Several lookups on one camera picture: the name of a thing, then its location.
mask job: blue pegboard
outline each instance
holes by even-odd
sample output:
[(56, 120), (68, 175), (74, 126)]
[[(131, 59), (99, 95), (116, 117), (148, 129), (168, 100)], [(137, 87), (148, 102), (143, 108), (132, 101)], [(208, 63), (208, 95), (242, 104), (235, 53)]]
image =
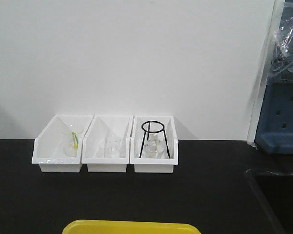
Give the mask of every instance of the blue pegboard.
[(293, 84), (266, 86), (255, 142), (267, 153), (293, 154)]

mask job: sink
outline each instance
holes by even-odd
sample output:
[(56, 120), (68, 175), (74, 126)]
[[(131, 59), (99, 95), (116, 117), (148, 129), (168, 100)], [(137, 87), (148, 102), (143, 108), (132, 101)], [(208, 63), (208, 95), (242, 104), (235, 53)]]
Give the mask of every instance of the sink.
[(278, 234), (293, 234), (293, 172), (250, 169), (248, 181)]

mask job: plastic bag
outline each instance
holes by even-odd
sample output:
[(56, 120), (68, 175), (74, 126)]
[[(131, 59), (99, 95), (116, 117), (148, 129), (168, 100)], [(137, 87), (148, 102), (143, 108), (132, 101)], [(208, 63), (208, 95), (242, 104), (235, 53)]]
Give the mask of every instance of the plastic bag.
[(284, 8), (267, 84), (293, 84), (293, 7)]

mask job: metal ring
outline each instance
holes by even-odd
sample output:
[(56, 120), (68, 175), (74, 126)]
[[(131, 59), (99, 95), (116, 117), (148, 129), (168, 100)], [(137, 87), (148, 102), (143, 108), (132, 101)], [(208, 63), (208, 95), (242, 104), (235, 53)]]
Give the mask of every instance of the metal ring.
[[(149, 131), (149, 130), (146, 130), (146, 129), (144, 129), (143, 128), (143, 126), (144, 125), (146, 125), (146, 124), (151, 124), (151, 123), (158, 123), (158, 124), (160, 124), (161, 126), (162, 126), (162, 129), (161, 130), (159, 130), (159, 131)], [(147, 121), (147, 122), (144, 122), (142, 125), (141, 125), (141, 128), (142, 128), (142, 130), (143, 131), (145, 131), (146, 133), (160, 133), (160, 132), (162, 132), (163, 130), (164, 130), (164, 124), (162, 124), (161, 122), (158, 122), (158, 121)]]

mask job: yellow tray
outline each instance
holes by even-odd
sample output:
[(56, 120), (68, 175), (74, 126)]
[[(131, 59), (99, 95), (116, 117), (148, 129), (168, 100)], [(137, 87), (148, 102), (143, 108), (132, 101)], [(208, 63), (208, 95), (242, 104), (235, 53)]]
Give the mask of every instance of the yellow tray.
[(201, 234), (189, 224), (77, 220), (62, 234)]

